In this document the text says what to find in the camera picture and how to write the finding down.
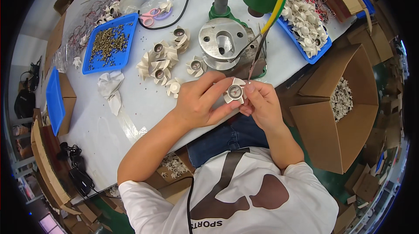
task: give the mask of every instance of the white t-shirt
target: white t-shirt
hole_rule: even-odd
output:
[[[338,205],[305,162],[289,165],[281,175],[269,149],[247,151],[226,151],[196,169],[193,233],[332,232]],[[189,191],[174,206],[144,182],[124,182],[119,191],[135,233],[189,233]]]

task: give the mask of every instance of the floor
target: floor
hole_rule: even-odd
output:
[[[373,67],[373,71],[375,81],[377,84],[377,92],[379,95],[378,100],[380,101],[385,85],[387,84],[388,72],[383,63],[375,65]],[[349,194],[346,193],[343,186],[349,179],[357,164],[362,159],[362,151],[355,159],[355,162],[352,164],[352,166],[343,175],[318,169],[312,166],[310,157],[308,156],[307,151],[304,148],[304,145],[302,144],[297,129],[294,127],[289,127],[289,129],[296,142],[301,146],[302,150],[304,151],[305,161],[310,167],[312,167],[313,172],[318,178],[318,180],[323,184],[323,186],[329,191],[329,193],[332,196],[338,198],[338,200],[340,200],[342,203],[346,203],[346,199],[349,198]],[[109,226],[114,233],[134,233],[133,229],[129,225],[128,217],[125,214],[120,214],[113,210],[100,197],[93,197],[92,200],[96,204],[96,206],[103,211],[103,214],[99,217],[100,222]],[[97,233],[104,234],[109,232],[107,230],[101,230],[99,232],[97,231]]]

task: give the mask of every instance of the green drill press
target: green drill press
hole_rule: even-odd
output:
[[[249,7],[249,13],[254,17],[272,13],[277,0],[243,0]],[[247,79],[258,42],[253,42],[246,50],[240,51],[255,38],[253,30],[244,22],[235,18],[228,7],[228,0],[214,0],[209,11],[208,21],[199,32],[199,44],[202,48],[205,63],[212,68],[241,79]],[[260,54],[255,65],[252,78],[260,77],[266,72],[264,54]]]

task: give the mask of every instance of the pile of fan impellers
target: pile of fan impellers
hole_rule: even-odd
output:
[[[286,0],[281,16],[288,25],[292,25],[291,32],[300,43],[307,57],[316,56],[327,42],[327,33],[323,27],[316,6],[305,0]]]

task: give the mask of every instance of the white workbench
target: white workbench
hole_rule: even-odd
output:
[[[68,8],[64,33],[67,32],[71,21],[82,10],[83,5],[80,4],[84,1],[88,0],[74,0]],[[189,28],[191,43],[187,52],[179,55],[180,62],[171,69],[172,78],[183,78],[186,81],[197,79],[187,74],[185,63],[191,60],[194,55],[201,56],[197,37],[202,25],[208,21],[208,11],[213,1],[189,1],[188,8],[178,24],[184,28]],[[179,16],[185,0],[172,0],[172,2],[174,4],[173,17],[156,22],[153,27],[167,25]],[[263,18],[250,16],[243,0],[229,0],[229,6],[233,15],[246,22],[254,32],[259,30],[258,23],[262,27],[268,19],[268,16]],[[330,38],[335,40],[350,25],[351,20],[348,20],[345,24],[339,24],[337,20],[331,20],[326,27]],[[136,27],[128,64],[122,69],[125,80],[119,92],[124,111],[130,117],[137,130],[143,127],[150,130],[176,104],[173,96],[167,96],[167,88],[165,86],[155,85],[152,78],[147,78],[143,81],[138,77],[138,72],[135,68],[144,52],[153,47],[153,42],[159,42],[162,39],[169,41],[169,32],[174,29],[175,26],[163,30],[150,31],[142,28],[139,24]],[[267,36],[267,41],[267,73],[262,78],[262,81],[278,86],[305,66],[307,62],[279,26],[272,27]],[[130,143],[123,132],[117,117],[111,113],[106,100],[97,91],[97,80],[101,74],[83,75],[81,69],[69,68],[67,70],[68,78],[77,95],[77,101],[72,115],[70,132],[60,137],[61,142],[66,141],[69,145],[76,144],[82,149],[82,155],[86,160],[87,173],[92,177],[97,191],[116,184],[118,165],[132,146],[132,143]],[[223,100],[220,99],[217,103],[216,106],[222,104]],[[213,127],[203,127],[190,131],[170,151],[179,149]]]

